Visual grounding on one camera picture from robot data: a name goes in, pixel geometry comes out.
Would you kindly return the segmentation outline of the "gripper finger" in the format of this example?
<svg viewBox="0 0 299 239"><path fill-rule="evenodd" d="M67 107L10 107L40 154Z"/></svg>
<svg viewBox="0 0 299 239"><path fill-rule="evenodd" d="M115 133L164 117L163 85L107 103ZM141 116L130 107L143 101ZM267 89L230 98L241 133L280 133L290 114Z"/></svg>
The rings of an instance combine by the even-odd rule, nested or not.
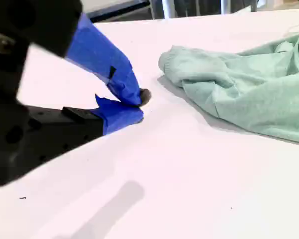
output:
<svg viewBox="0 0 299 239"><path fill-rule="evenodd" d="M98 96L95 99L98 104L95 109L29 108L28 170L143 120L143 112L136 106Z"/></svg>
<svg viewBox="0 0 299 239"><path fill-rule="evenodd" d="M93 73L127 105L140 107L151 97L78 0L0 0L0 94L15 98L31 44Z"/></svg>

